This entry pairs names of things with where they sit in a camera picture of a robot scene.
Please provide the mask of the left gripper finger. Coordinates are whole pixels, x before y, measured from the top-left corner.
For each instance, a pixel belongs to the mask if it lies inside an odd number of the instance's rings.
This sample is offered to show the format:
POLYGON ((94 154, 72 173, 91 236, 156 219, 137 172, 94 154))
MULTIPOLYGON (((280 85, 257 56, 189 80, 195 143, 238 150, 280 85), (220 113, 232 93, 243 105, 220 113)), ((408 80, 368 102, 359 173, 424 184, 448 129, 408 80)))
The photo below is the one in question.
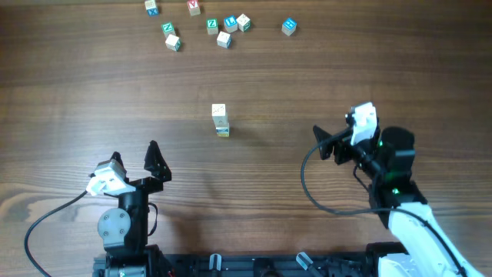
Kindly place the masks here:
POLYGON ((114 160, 113 169, 122 178, 126 179, 127 171, 124 167, 124 163, 121 159, 121 154, 119 152, 113 152, 111 160, 114 160))
POLYGON ((144 170, 161 181, 171 181, 171 170, 162 156, 158 143, 154 140, 149 142, 144 170))

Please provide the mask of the white block blue base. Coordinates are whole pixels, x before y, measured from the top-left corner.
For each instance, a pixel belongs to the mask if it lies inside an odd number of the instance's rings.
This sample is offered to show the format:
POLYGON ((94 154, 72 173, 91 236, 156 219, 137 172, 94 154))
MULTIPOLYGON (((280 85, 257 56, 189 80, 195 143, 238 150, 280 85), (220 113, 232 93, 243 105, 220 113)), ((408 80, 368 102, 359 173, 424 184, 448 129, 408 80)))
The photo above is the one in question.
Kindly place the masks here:
POLYGON ((229 127, 225 128, 216 128, 216 133, 219 134, 228 134, 230 132, 229 127))

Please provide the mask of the white patterned block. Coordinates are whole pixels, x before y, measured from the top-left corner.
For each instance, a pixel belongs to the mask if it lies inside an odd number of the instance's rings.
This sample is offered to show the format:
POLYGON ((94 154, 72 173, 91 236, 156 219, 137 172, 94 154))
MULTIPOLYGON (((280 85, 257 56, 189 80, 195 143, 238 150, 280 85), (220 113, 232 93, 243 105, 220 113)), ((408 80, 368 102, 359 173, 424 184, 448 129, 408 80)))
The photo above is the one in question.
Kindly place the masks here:
POLYGON ((213 116, 212 119, 216 128, 227 128, 229 126, 226 115, 213 116))

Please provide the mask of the cream tower block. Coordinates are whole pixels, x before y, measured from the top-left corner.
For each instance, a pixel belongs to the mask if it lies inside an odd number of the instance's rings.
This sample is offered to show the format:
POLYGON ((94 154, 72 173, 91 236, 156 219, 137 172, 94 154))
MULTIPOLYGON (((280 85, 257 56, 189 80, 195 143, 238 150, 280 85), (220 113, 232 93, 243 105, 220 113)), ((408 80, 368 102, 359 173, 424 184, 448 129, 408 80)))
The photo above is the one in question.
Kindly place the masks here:
POLYGON ((213 117, 225 117, 227 115, 227 109, 225 104, 212 104, 211 114, 213 117))

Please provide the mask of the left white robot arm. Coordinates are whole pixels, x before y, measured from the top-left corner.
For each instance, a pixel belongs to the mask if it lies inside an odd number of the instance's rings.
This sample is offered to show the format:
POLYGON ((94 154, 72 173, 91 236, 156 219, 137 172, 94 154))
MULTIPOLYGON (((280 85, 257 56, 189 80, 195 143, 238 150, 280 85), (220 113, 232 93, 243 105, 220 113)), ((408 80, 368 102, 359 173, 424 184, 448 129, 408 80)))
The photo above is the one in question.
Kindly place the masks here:
POLYGON ((149 245, 148 237, 157 226, 148 227, 150 194, 161 192, 171 181, 171 170, 158 143, 149 142, 144 170, 150 176, 131 181, 121 155, 114 152, 108 161, 97 165, 86 191, 91 195, 108 195, 118 200, 118 206, 104 212, 98 220, 98 234, 105 256, 94 259, 93 276, 174 276, 173 265, 157 245, 149 245))

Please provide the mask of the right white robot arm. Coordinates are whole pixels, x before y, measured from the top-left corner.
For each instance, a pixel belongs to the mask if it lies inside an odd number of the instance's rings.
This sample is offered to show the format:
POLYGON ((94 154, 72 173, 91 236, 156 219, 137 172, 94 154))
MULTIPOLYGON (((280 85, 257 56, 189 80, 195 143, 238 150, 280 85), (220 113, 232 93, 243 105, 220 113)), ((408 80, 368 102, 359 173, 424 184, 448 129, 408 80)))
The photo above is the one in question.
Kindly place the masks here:
POLYGON ((367 247, 367 270, 373 276, 479 276, 437 223, 428 200, 412 180, 414 134, 404 128, 376 128, 367 138, 350 126, 336 135, 313 127, 321 159, 341 165, 352 161, 371 184, 370 206, 351 215, 374 213, 397 238, 367 247))

